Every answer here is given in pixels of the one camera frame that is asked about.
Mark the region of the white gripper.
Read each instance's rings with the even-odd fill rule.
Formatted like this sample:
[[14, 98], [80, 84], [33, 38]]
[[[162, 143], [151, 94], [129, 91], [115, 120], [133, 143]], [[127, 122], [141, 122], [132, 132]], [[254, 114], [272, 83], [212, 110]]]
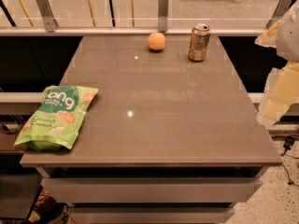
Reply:
[[299, 100], [299, 0], [254, 43], [265, 48], [277, 47], [277, 55], [292, 61], [269, 73], [259, 104], [257, 121], [274, 125]]

